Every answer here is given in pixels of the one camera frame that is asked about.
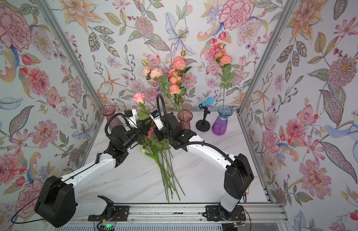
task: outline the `microphone stand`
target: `microphone stand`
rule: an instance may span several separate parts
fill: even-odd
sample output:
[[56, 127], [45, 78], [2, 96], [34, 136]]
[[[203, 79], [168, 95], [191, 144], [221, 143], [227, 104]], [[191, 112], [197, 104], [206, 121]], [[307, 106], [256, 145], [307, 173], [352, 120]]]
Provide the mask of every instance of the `microphone stand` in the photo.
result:
[[210, 114], [210, 111], [207, 106], [204, 107], [202, 104], [200, 104], [199, 107], [200, 107], [200, 109], [204, 109], [203, 120], [199, 120], [195, 124], [195, 127], [201, 132], [207, 132], [211, 126], [210, 126], [209, 122], [206, 120], [206, 116], [207, 116], [207, 114]]

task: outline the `pink rose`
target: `pink rose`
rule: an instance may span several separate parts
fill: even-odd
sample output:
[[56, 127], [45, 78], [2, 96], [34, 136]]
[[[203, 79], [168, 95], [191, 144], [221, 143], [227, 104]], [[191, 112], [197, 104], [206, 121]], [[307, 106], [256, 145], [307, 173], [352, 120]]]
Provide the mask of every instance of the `pink rose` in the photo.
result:
[[307, 105], [301, 111], [297, 113], [297, 118], [301, 120], [304, 125], [312, 124], [316, 122], [314, 109], [311, 104]]
[[250, 0], [228, 0], [220, 14], [224, 30], [239, 28], [250, 19], [255, 6]]
[[144, 104], [144, 95], [141, 94], [141, 93], [136, 93], [136, 94], [134, 94], [133, 100], [134, 100], [137, 104], [139, 104], [139, 103]]
[[174, 59], [173, 61], [173, 65], [176, 69], [178, 70], [184, 70], [186, 65], [185, 65], [185, 60], [183, 57], [178, 56]]
[[266, 130], [264, 133], [264, 143], [266, 148], [268, 148], [271, 153], [279, 151], [279, 138], [273, 130]]
[[20, 52], [28, 49], [32, 42], [24, 16], [6, 6], [0, 7], [0, 40], [6, 47], [12, 45]]
[[[37, 196], [40, 195], [40, 191], [42, 190], [43, 182], [39, 179], [35, 179], [32, 184], [25, 184], [24, 190], [19, 193], [18, 200], [16, 201], [16, 210], [20, 210], [24, 207], [27, 203], [35, 199]], [[26, 218], [34, 211], [35, 204], [37, 200], [34, 200], [25, 208], [23, 208], [19, 213], [18, 216], [21, 218]]]

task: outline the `blue glass vase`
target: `blue glass vase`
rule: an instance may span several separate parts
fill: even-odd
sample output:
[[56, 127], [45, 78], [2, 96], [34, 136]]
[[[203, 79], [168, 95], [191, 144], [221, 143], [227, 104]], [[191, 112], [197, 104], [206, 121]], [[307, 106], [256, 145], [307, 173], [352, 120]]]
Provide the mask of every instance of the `blue glass vase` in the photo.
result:
[[212, 132], [215, 135], [222, 136], [226, 132], [226, 128], [228, 127], [228, 118], [233, 114], [233, 109], [224, 105], [218, 107], [217, 112], [219, 115], [212, 125]]

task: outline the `white marble tabletop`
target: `white marble tabletop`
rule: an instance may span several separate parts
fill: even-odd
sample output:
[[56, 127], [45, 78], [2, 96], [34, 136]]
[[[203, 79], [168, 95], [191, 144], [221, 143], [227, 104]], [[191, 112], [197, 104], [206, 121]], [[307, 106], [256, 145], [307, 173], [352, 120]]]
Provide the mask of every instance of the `white marble tabletop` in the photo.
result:
[[[211, 126], [217, 115], [217, 112], [207, 115], [206, 120]], [[223, 136], [215, 135], [211, 129], [207, 132], [198, 131], [195, 123], [201, 118], [203, 118], [203, 111], [193, 112], [190, 124], [191, 129], [197, 135], [227, 153], [234, 155], [242, 153], [248, 158], [255, 179], [250, 184], [247, 202], [267, 202], [237, 116], [233, 114], [229, 118], [227, 132]], [[105, 122], [99, 130], [86, 163], [95, 161], [96, 154], [107, 149], [109, 139], [105, 136], [104, 126]], [[152, 158], [140, 153], [141, 147], [138, 145], [129, 150], [129, 155], [120, 166], [91, 182], [78, 194], [77, 199], [91, 200], [98, 195], [103, 195], [115, 203], [166, 203], [160, 169]], [[171, 149], [171, 151], [174, 157], [172, 159], [173, 170], [185, 196], [179, 192], [181, 201], [174, 194], [174, 199], [170, 202], [220, 202], [225, 193], [224, 174], [195, 154], [182, 149]]]

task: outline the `pink glass vase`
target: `pink glass vase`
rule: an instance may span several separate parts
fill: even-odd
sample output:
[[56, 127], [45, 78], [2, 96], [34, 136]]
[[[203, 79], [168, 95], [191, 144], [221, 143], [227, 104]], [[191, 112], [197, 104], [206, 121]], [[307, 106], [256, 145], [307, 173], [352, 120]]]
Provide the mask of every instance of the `pink glass vase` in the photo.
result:
[[[103, 108], [101, 108], [100, 114], [103, 115], [104, 117], [106, 117], [106, 120], [109, 121], [111, 119], [111, 117], [115, 114], [116, 108], [113, 105], [106, 105]], [[112, 128], [121, 125], [123, 126], [123, 124], [121, 123], [121, 121], [118, 119], [118, 117], [115, 117], [111, 123], [109, 124], [109, 128], [110, 131], [112, 131]]]
[[178, 113], [181, 128], [190, 129], [190, 121], [193, 119], [193, 114], [188, 110], [183, 110]]

